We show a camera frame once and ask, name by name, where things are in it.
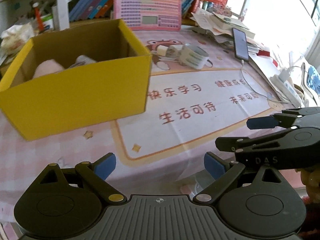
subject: cardboard box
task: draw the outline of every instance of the cardboard box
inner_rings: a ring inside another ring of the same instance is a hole
[[[54,59],[64,68],[32,79]],[[151,53],[120,20],[95,22],[29,40],[0,81],[0,107],[27,140],[145,111]]]

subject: tablecloth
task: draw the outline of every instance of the tablecloth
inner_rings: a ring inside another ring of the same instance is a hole
[[[272,89],[252,67],[245,64],[240,71],[233,52],[190,30],[135,34],[154,51],[158,45],[195,44],[208,52],[209,61],[196,71],[176,59],[154,55],[146,112],[136,116],[25,141],[0,113],[1,221],[14,221],[15,203],[48,163],[74,167],[114,152],[117,166],[107,181],[121,191],[190,176],[204,168],[207,151],[231,157],[216,149],[218,136],[256,137],[278,130],[245,126],[249,117],[286,106],[272,101]]]

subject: small lcd screen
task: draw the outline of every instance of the small lcd screen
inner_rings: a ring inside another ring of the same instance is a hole
[[[157,24],[157,16],[142,16],[142,24]]]

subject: star print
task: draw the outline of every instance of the star print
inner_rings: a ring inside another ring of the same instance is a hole
[[[86,131],[83,136],[88,140],[93,137],[93,131]]]
[[[139,152],[140,149],[141,149],[141,146],[138,145],[138,144],[136,144],[136,143],[135,143],[135,144],[133,145],[133,147],[132,147],[132,150],[135,151],[135,152]]]

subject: phone screen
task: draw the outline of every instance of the phone screen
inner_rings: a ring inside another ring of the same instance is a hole
[[[235,57],[248,62],[249,53],[245,33],[236,28],[232,28],[232,32],[235,46]]]

